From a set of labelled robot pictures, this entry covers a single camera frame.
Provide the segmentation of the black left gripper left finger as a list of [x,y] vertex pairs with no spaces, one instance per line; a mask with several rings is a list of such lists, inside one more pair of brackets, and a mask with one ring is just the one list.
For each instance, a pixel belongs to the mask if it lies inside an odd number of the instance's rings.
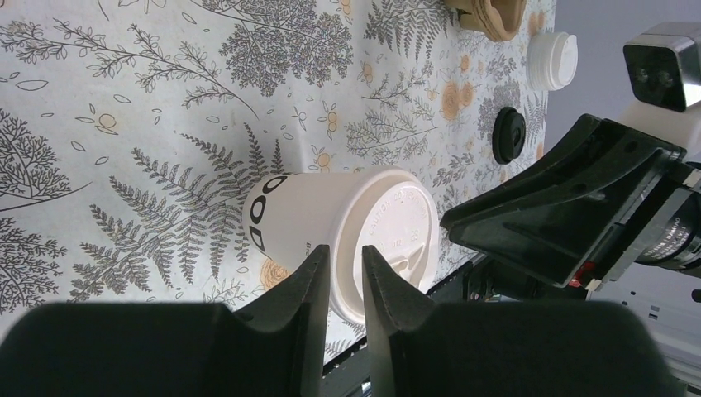
[[46,304],[1,345],[4,396],[317,396],[330,295],[320,245],[238,310],[225,304]]

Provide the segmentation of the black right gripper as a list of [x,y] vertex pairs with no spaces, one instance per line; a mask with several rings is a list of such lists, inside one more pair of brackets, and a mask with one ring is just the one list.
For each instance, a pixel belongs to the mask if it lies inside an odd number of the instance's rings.
[[633,263],[700,265],[700,168],[621,123],[579,117],[535,164],[446,211],[449,240],[549,285],[595,291]]

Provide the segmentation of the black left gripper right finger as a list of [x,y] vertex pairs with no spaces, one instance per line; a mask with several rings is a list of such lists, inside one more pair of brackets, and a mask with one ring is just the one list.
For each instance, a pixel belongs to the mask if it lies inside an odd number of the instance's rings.
[[602,301],[438,303],[362,250],[375,396],[680,396],[648,331]]

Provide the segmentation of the white coffee lid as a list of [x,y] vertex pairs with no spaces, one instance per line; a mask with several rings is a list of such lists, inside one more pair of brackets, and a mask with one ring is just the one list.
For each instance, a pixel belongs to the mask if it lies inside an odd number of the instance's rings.
[[395,166],[344,176],[350,181],[331,243],[331,310],[364,324],[363,246],[374,246],[391,269],[416,289],[434,282],[440,254],[436,203],[412,173]]

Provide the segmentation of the white paper coffee cup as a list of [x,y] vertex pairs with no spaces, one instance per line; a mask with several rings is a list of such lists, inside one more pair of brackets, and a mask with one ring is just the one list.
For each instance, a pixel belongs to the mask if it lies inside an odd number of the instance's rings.
[[335,249],[340,221],[361,173],[269,175],[254,185],[243,205],[250,244],[294,272],[319,245]]

